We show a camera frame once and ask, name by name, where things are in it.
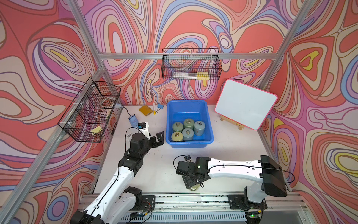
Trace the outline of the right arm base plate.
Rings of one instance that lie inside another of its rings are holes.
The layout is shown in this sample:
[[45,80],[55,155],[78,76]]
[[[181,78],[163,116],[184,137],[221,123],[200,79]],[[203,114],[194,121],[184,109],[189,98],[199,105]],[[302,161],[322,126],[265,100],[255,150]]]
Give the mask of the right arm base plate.
[[228,195],[228,202],[231,210],[266,210],[268,208],[266,202],[263,200],[261,203],[253,203],[248,201],[247,196],[243,194]]

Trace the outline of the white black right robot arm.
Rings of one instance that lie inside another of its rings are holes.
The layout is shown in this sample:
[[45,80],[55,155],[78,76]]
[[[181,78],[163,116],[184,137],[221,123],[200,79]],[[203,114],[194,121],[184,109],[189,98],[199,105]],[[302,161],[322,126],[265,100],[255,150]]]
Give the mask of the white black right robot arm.
[[203,187],[205,181],[220,177],[252,181],[250,186],[244,188],[243,194],[228,196],[231,209],[265,210],[267,196],[288,195],[284,170],[266,155],[253,161],[223,161],[210,157],[197,157],[195,161],[191,161],[186,156],[174,168],[176,174],[182,176],[187,189]]

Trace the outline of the yellow-green tea canister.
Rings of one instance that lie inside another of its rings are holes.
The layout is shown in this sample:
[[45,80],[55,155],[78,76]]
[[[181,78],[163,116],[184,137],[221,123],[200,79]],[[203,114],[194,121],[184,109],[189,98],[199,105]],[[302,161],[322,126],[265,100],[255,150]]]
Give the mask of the yellow-green tea canister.
[[190,190],[191,190],[191,191],[196,191],[196,190],[198,190],[198,189],[200,189],[200,188],[203,188],[203,185],[197,184],[197,185],[191,187]]
[[182,132],[173,132],[171,135],[172,142],[182,142],[183,141],[183,134]]

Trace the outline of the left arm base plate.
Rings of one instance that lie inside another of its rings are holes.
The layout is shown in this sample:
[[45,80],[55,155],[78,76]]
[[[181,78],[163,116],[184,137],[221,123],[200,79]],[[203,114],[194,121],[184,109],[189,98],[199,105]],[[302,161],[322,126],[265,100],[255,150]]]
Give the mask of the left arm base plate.
[[152,211],[155,208],[155,195],[141,195],[136,197],[135,206],[132,211]]

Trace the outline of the blue-grey tea canister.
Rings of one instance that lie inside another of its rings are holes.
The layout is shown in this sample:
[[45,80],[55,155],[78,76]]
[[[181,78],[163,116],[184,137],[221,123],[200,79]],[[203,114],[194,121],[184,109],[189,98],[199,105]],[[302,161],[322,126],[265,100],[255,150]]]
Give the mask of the blue-grey tea canister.
[[194,138],[194,131],[191,128],[185,128],[182,131],[183,141],[192,141]]

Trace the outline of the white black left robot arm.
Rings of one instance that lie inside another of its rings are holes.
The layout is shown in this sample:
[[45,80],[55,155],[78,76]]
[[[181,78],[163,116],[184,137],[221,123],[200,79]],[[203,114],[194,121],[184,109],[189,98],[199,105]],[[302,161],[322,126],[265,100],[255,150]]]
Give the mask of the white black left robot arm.
[[164,132],[149,137],[141,132],[133,134],[113,178],[84,211],[73,214],[70,223],[117,224],[129,210],[141,207],[142,190],[128,184],[142,167],[149,150],[164,144],[164,135]]

